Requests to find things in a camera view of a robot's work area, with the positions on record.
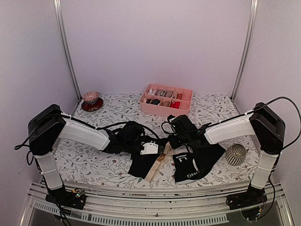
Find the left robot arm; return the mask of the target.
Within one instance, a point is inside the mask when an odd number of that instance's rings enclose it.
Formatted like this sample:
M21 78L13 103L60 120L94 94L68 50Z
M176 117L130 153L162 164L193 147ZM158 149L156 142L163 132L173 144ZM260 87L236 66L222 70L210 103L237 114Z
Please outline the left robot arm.
M90 146L105 153L140 154L152 138L146 135L148 127L135 121L117 122L96 127L63 113L60 106L52 104L28 123L28 136L14 150L28 147L52 197L59 204L66 204L70 194L63 189L55 152L62 139Z

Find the black underwear beige waistband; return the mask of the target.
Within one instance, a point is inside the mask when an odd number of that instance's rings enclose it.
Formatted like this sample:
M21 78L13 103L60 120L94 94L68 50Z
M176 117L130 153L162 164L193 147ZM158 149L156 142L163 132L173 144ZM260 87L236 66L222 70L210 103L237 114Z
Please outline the black underwear beige waistband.
M146 159L142 161L132 159L128 174L152 183L172 152L171 145L167 142L160 154L148 154Z

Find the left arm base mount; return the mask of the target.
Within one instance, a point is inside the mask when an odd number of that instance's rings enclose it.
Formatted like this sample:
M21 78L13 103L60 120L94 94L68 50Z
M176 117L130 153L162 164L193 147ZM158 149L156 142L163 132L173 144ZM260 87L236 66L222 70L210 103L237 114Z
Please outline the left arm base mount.
M55 190L48 189L45 198L47 202L79 210L84 209L86 199L84 190L75 188L72 191L67 191L64 186Z

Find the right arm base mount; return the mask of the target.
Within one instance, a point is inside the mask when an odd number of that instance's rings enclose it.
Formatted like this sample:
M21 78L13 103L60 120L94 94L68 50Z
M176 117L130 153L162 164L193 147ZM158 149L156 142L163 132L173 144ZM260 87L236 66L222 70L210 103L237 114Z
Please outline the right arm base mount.
M228 195L226 204L230 210L245 208L266 202L265 190L249 186L245 192Z

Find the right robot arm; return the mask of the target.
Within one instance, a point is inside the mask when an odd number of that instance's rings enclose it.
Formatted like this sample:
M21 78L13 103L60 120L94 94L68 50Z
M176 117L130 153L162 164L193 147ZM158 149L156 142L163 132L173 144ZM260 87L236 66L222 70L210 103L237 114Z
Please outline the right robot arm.
M284 143L285 123L269 104L258 103L242 115L198 128L186 115L171 117L174 181L177 185L222 185L249 181L243 201L254 205L261 198Z

